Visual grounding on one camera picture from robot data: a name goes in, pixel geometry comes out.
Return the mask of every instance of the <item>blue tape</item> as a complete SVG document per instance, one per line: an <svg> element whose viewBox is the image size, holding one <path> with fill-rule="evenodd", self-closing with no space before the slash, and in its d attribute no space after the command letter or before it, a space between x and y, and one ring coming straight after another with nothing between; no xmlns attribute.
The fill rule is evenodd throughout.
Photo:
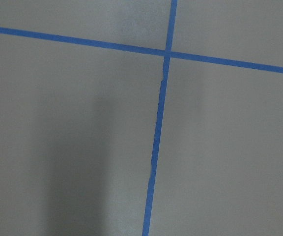
<svg viewBox="0 0 283 236"><path fill-rule="evenodd" d="M177 7L177 0L172 0L171 8L170 8L170 18L169 18L169 26L168 26L168 32L167 32L167 40L166 40L166 53L165 53L164 62L163 62L163 79L160 85L159 102L158 102L158 110L157 110L157 121L156 121L155 136L154 136L152 156L151 156L151 173L150 173L150 178L148 182L142 236L148 236L149 229L150 229L150 220L151 220L152 203L153 203L153 196L154 196L154 190L155 190L155 180L156 180L156 173L157 173L157 163L158 163L158 155L159 155L159 147L160 147L161 129L162 129L162 121L163 121L163 114L164 114L164 107L165 107L165 100L166 100L167 83L168 83L168 77L169 77L170 52L172 49L176 7Z"/></svg>
<svg viewBox="0 0 283 236"><path fill-rule="evenodd" d="M64 42L64 43L87 45L87 46L99 47L99 48L115 49L115 50L127 51L133 53L142 53L142 54L150 54L157 56L164 56L165 54L165 51L160 49L144 48L144 47L125 45L125 44L109 43L109 42L96 41L91 39L75 38L75 37L61 36L61 35L48 34L48 33L38 33L27 30L21 30L21 29L9 29L9 28L0 27L0 33L23 36L28 38L45 39L45 40Z"/></svg>
<svg viewBox="0 0 283 236"><path fill-rule="evenodd" d="M172 11L176 10L176 7L174 7L174 4L171 5L171 10ZM172 47L172 40L171 40L172 37L171 36L167 37L166 50L160 50L160 49L137 47L137 46L130 46L130 45L125 45L125 44L118 44L118 43L97 41L97 40L91 40L91 39L75 38L75 37L61 36L61 35L48 34L48 33L39 33L39 32L33 32L33 31L27 31L27 30L21 30L21 29L9 29L9 28L3 28L3 27L0 27L0 33L15 35L15 36L22 36L22 37L29 37L29 38L38 38L38 39L57 41L57 42L64 42L64 43L80 44L80 45L99 47L99 48L108 48L108 49L134 52L134 53L142 53L142 54L149 54L149 55L156 55L156 56L163 56L163 57L170 56L172 58L178 58L178 59L202 61L202 62L208 62L208 63L214 63L214 64L229 65L229 66L236 66L236 67L242 67L242 68L248 68L248 69L283 73L283 67L280 67L280 66L266 65L266 64L259 64L259 63L253 63L253 62L224 59L224 58L214 58L214 57L201 56L201 55L188 54L188 53L171 52L171 47ZM168 30L168 34L173 35L173 28Z"/></svg>
<svg viewBox="0 0 283 236"><path fill-rule="evenodd" d="M172 58L178 58L178 59L195 60L195 61L202 61L213 64L230 65L230 66L242 67L247 69L265 70L270 72L283 73L283 67L274 66L274 65L265 65L265 64L258 64L253 62L230 60L224 58L214 58L214 57L194 55L188 53L178 53L178 52L171 52L170 56Z"/></svg>

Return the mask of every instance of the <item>concrete floor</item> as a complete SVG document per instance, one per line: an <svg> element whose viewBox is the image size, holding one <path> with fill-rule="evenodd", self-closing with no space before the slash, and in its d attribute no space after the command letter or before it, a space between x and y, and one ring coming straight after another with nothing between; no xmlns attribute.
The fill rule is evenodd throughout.
<svg viewBox="0 0 283 236"><path fill-rule="evenodd" d="M177 2L172 51L283 67L283 1ZM0 0L0 27L164 50L170 6ZM148 236L161 53L0 33L0 236ZM235 64L171 58L149 236L283 235L283 73Z"/></svg>

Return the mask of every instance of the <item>tape strip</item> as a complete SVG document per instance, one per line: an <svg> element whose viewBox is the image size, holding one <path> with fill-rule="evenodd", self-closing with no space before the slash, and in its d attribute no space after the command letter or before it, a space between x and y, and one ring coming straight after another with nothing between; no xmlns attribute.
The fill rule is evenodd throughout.
<svg viewBox="0 0 283 236"><path fill-rule="evenodd" d="M224 58L214 58L214 57L200 56L200 55L187 54L187 53L178 53L178 52L171 52L170 56L172 58L178 58L178 59L195 60L195 61L202 61L213 64L230 65L230 66L242 67L247 69L265 70L270 72L283 73L283 67L274 66L274 65L265 65L265 64L258 64L253 62L230 60Z"/></svg>
<svg viewBox="0 0 283 236"><path fill-rule="evenodd" d="M176 7L177 7L177 0L172 0L171 8L170 8L169 26L168 26L168 32L167 32L166 54L165 54L164 62L163 62L163 79L160 85L157 121L156 121L155 136L154 136L152 156L151 156L151 173L150 173L150 178L148 182L142 236L149 235L152 203L153 203L157 163L158 163L158 155L159 155L159 147L160 147L161 128L162 128L162 121L163 121L163 114L164 114L164 107L165 107L167 82L168 82L168 76L169 76L170 52L171 52L172 41L173 41Z"/></svg>
<svg viewBox="0 0 283 236"><path fill-rule="evenodd" d="M57 41L57 42L64 42L64 43L80 44L80 45L99 47L99 48L115 49L115 50L134 52L134 53L156 55L156 56L162 56L162 57L170 55L171 58L202 61L202 62L208 62L208 63L214 63L214 64L236 66L236 67L255 69L255 70L264 70L264 71L277 72L277 73L283 74L283 67L280 67L280 66L266 65L266 64L259 64L259 63L253 63L253 62L247 62L247 61L224 59L224 58L215 58L215 57L201 56L201 55L188 54L188 53L169 52L169 48L170 48L170 45L172 46L172 42L169 42L166 44L167 50L160 50L160 49L137 47L137 46L130 46L130 45L125 45L125 44L118 44L118 43L97 41L97 40L91 40L91 39L61 36L61 35L48 34L48 33L38 33L38 32L33 32L33 31L21 30L21 29L9 29L9 28L3 28L3 27L0 27L0 33L15 35L15 36L22 36L22 37L29 37L29 38L51 40L51 41Z"/></svg>
<svg viewBox="0 0 283 236"><path fill-rule="evenodd" d="M144 47L125 45L125 44L109 43L104 41L75 38L75 37L68 37L68 36L48 34L48 33L38 33L33 31L21 30L21 29L9 29L9 28L0 27L0 33L28 37L28 38L38 38L38 39L44 39L50 41L64 42L64 43L80 44L80 45L99 47L99 48L115 49L115 50L127 51L133 53L142 53L142 54L150 54L157 56L165 55L165 51L160 49L144 48Z"/></svg>

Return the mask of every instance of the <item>blue painter's tape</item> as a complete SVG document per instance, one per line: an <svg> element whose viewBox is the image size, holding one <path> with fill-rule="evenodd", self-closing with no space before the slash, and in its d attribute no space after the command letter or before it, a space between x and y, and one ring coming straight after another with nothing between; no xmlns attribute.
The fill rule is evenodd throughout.
<svg viewBox="0 0 283 236"><path fill-rule="evenodd" d="M9 28L0 27L0 33L29 37L29 38L45 39L45 40L64 42L64 43L87 45L87 46L99 47L99 48L115 49L115 50L127 51L127 52L133 52L133 53L156 55L156 56L164 56L165 54L165 51L160 50L160 49L144 48L144 47L125 45L125 44L96 41L96 40L91 40L91 39L32 32L32 31L21 30L21 29L9 29Z"/></svg>
<svg viewBox="0 0 283 236"><path fill-rule="evenodd" d="M151 220L152 203L153 203L153 196L154 196L154 190L155 190L155 180L156 180L156 173L157 173L157 163L158 163L158 155L159 155L159 147L160 147L161 129L162 129L162 121L163 121L163 114L164 114L164 107L165 107L165 100L166 100L167 83L168 83L168 77L169 77L170 52L172 49L176 7L177 7L177 0L172 0L171 8L170 8L167 40L166 40L166 51L165 51L166 53L165 53L164 62L163 62L163 79L160 85L155 137L153 141L152 156L151 156L151 173L150 173L150 178L148 182L142 236L148 236L149 229L150 229L150 220Z"/></svg>
<svg viewBox="0 0 283 236"><path fill-rule="evenodd" d="M283 73L283 67L274 66L274 65L265 65L265 64L258 64L258 63L253 63L253 62L230 60L230 59L224 59L224 58L214 58L214 57L187 54L187 53L178 53L178 52L171 52L170 56L172 58L179 58L179 59L185 59L185 60L195 60L195 61L220 64L220 65L237 66L237 67L242 67L242 68L247 68L247 69L265 70L265 71Z"/></svg>
<svg viewBox="0 0 283 236"><path fill-rule="evenodd" d="M176 12L175 2L176 0L173 0L172 5L171 5L171 11L173 11L173 13ZM130 46L130 45L125 45L125 44L110 43L110 42L97 41L97 40L84 39L84 38L75 38L75 37L69 37L69 36L61 36L61 35L48 34L48 33L39 33L39 32L33 32L33 31L27 31L27 30L21 30L21 29L9 29L9 28L3 28L3 27L0 27L0 33L15 35L15 36L22 36L22 37L29 37L29 38L38 38L38 39L57 41L57 42L64 42L64 43L80 44L80 45L99 47L99 48L108 48L108 49L134 52L134 53L156 55L156 56L162 56L162 57L170 56L172 58L178 58L178 59L202 61L202 62L208 62L208 63L214 63L214 64L230 65L230 66L237 66L237 67L243 67L243 68L248 68L248 69L283 73L283 67L280 67L280 66L265 65L265 64L224 59L224 58L215 58L215 57L201 56L201 55L188 54L188 53L171 52L172 37L170 35L173 35L174 28L171 28L171 25L174 24L174 21L175 21L175 14L173 14L172 18L169 20L166 50Z"/></svg>

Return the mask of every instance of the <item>gray surface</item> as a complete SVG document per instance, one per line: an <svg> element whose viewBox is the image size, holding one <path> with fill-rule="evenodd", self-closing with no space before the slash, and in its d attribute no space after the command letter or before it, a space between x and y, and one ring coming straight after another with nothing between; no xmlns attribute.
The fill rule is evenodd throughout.
<svg viewBox="0 0 283 236"><path fill-rule="evenodd" d="M0 236L141 234L161 67L0 34Z"/></svg>
<svg viewBox="0 0 283 236"><path fill-rule="evenodd" d="M173 50L283 66L283 1L179 0Z"/></svg>
<svg viewBox="0 0 283 236"><path fill-rule="evenodd" d="M283 235L283 74L173 59L151 236Z"/></svg>
<svg viewBox="0 0 283 236"><path fill-rule="evenodd" d="M165 48L169 0L0 0L0 27Z"/></svg>

